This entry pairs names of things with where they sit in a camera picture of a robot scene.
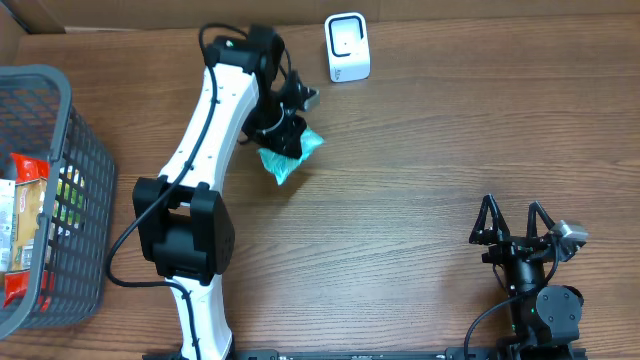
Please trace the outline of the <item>orange noodle packet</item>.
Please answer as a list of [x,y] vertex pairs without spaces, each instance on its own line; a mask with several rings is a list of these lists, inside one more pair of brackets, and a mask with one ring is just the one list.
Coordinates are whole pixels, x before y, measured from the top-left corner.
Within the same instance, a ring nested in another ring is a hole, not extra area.
[[14,195],[14,234],[11,240],[9,271],[4,276],[3,307],[22,299],[28,290],[34,264],[38,216],[43,212],[50,166],[46,161],[11,153],[16,169]]

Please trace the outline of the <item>teal snack packet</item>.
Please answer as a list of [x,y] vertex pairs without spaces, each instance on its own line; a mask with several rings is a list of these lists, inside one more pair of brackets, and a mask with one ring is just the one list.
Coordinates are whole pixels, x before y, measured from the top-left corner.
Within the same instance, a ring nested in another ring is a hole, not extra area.
[[300,137],[302,153],[299,159],[292,159],[266,148],[258,149],[257,153],[264,169],[275,177],[278,185],[283,185],[287,178],[324,143],[323,137],[307,127]]

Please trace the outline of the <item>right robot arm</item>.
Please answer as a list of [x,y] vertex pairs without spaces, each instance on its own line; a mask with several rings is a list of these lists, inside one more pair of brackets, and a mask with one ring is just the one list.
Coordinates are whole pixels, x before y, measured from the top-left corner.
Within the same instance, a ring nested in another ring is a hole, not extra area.
[[[513,235],[493,195],[483,197],[469,242],[488,250],[482,261],[493,271],[506,299],[481,313],[469,326],[462,347],[465,359],[584,359],[572,343],[580,337],[584,297],[567,285],[553,285],[559,264],[583,248],[589,233],[578,222],[554,221],[537,201],[527,213],[526,234]],[[493,348],[471,347],[477,326],[497,311],[510,312],[513,334]]]

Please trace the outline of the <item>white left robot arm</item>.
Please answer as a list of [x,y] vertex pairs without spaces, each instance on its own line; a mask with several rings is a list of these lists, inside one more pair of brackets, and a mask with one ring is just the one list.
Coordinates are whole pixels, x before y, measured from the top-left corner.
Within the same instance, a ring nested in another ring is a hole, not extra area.
[[199,100],[169,161],[154,178],[137,180],[135,219],[157,287],[170,289],[178,308],[181,348],[175,359],[230,359],[234,335],[225,318],[222,275],[228,268],[235,229],[223,201],[226,172],[241,134],[283,161],[305,155],[309,127],[303,118],[317,90],[293,70],[282,37],[269,26],[247,31],[227,26],[206,42]]

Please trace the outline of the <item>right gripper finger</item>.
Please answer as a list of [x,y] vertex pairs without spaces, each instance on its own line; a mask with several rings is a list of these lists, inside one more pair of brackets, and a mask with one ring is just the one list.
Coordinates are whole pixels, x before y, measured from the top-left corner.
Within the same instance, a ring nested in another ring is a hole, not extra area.
[[470,244],[493,245],[506,241],[510,230],[492,194],[483,197],[478,217],[469,236]]
[[548,230],[551,230],[555,226],[555,222],[551,219],[540,202],[534,201],[529,205],[528,209],[526,227],[527,238],[536,238],[538,236],[537,219],[540,219]]

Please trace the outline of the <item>white conditioner tube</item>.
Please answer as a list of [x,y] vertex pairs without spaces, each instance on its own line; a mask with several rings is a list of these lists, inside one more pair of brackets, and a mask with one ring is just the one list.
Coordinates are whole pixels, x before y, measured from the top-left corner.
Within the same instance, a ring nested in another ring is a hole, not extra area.
[[15,182],[2,179],[0,183],[0,271],[6,273],[10,266],[13,215],[15,205]]

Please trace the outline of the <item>green tea packet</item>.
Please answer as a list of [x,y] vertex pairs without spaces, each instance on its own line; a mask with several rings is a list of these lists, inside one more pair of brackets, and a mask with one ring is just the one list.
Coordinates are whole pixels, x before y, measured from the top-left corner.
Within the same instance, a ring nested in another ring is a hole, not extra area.
[[85,188],[84,176],[72,165],[61,169],[60,175],[56,195],[62,197],[63,203],[55,201],[53,217],[67,226],[80,229],[85,223],[80,213],[81,209],[86,208],[86,200],[82,192]]

